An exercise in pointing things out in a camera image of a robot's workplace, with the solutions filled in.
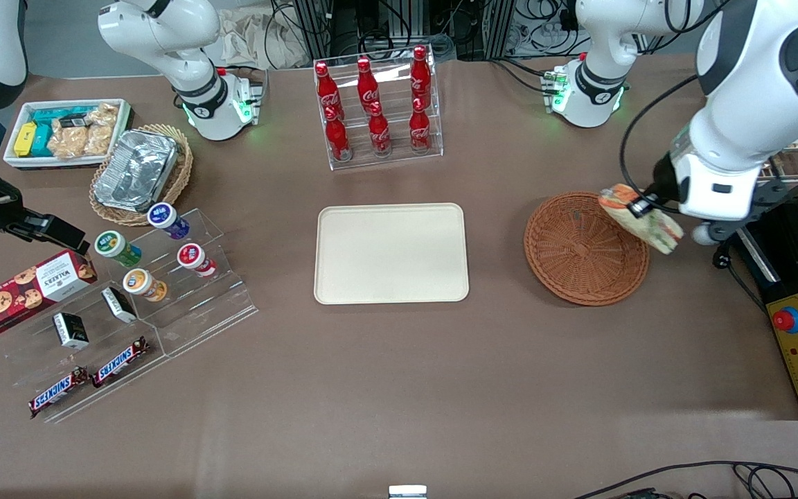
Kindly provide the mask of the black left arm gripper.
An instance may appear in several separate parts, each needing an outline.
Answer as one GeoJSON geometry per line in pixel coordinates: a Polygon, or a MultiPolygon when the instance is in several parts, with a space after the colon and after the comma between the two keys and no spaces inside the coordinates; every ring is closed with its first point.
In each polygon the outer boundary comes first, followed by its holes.
{"type": "Polygon", "coordinates": [[[662,155],[653,166],[653,182],[651,195],[636,195],[626,205],[633,217],[646,217],[647,214],[666,206],[668,203],[678,204],[680,200],[677,174],[669,154],[662,155]]]}

